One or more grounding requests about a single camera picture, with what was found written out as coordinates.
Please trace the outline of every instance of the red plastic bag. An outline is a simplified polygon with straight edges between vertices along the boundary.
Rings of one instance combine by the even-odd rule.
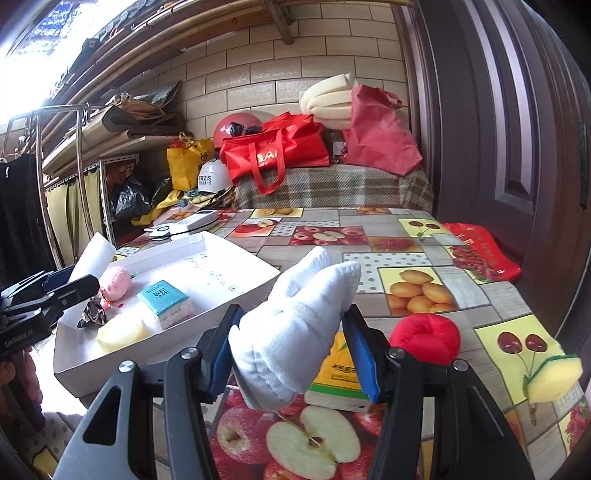
[[[519,265],[503,255],[495,239],[484,227],[468,223],[444,223],[443,226],[471,249],[476,250],[489,267],[496,272],[499,280],[515,281],[521,275]]]
[[[269,194],[285,179],[286,168],[329,165],[329,153],[320,136],[322,129],[312,115],[282,113],[265,122],[259,134],[224,139],[220,158],[232,180],[252,173],[258,190]],[[265,186],[260,170],[273,167],[277,167],[278,178]]]
[[[351,94],[351,130],[341,163],[373,167],[396,175],[412,172],[423,159],[413,135],[394,111],[402,101],[381,88],[359,85]]]

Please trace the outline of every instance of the bright window light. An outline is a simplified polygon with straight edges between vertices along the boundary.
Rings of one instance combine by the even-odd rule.
[[[0,125],[52,97],[85,39],[134,1],[60,2],[7,58],[0,59]]]

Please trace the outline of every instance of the yellow cloth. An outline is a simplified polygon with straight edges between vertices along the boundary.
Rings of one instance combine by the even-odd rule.
[[[133,226],[148,226],[151,224],[156,218],[164,213],[164,211],[168,207],[172,207],[178,203],[178,199],[181,197],[183,192],[178,190],[173,190],[168,194],[168,196],[162,200],[158,205],[156,205],[148,215],[142,215],[141,217],[135,217],[131,219],[131,225]]]

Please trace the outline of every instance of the white tile wall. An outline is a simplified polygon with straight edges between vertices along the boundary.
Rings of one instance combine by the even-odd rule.
[[[345,2],[289,7],[293,45],[272,24],[244,28],[188,48],[124,87],[147,91],[185,80],[176,98],[187,129],[209,136],[228,113],[298,113],[300,96],[326,77],[354,72],[363,84],[398,95],[408,121],[408,89],[388,4]]]

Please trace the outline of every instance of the plaid blanket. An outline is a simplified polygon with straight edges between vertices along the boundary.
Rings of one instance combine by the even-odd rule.
[[[275,169],[261,174],[265,184],[277,178]],[[433,190],[421,169],[400,177],[375,168],[336,164],[289,168],[283,184],[270,195],[259,193],[251,175],[242,177],[236,202],[238,208],[380,205],[431,212]]]

